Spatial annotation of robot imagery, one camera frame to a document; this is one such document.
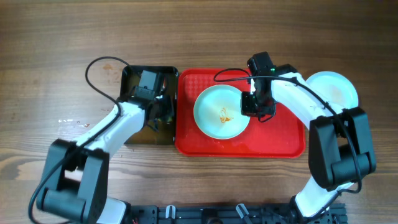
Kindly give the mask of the white plate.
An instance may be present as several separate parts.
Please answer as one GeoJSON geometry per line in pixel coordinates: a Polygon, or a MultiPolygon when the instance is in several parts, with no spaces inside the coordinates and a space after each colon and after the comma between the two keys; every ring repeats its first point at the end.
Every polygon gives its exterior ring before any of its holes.
{"type": "Polygon", "coordinates": [[[310,76],[306,82],[332,103],[348,109],[359,106],[358,93],[354,85],[339,73],[318,72],[310,76]]]}
{"type": "Polygon", "coordinates": [[[193,107],[200,131],[220,140],[240,135],[250,122],[250,117],[241,113],[241,93],[230,85],[214,85],[201,92],[193,107]]]}

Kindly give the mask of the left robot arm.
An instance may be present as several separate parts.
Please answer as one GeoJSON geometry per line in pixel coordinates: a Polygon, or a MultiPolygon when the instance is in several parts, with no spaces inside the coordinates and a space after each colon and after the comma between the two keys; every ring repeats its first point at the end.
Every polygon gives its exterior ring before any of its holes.
{"type": "Polygon", "coordinates": [[[49,147],[40,184],[29,207],[60,216],[67,223],[96,223],[109,217],[121,223],[108,198],[109,160],[148,121],[174,112],[169,95],[149,100],[132,96],[115,101],[113,110],[74,141],[55,140],[49,147]]]}

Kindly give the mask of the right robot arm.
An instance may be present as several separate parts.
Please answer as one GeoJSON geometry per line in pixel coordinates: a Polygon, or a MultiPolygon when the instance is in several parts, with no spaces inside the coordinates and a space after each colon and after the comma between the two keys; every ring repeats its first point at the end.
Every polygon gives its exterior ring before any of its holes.
{"type": "Polygon", "coordinates": [[[353,84],[336,72],[318,72],[304,80],[296,71],[252,73],[254,96],[271,107],[287,107],[309,130],[311,177],[289,203],[291,223],[309,223],[326,215],[343,194],[358,194],[362,180],[376,170],[376,158],[366,112],[359,107],[353,84]]]}

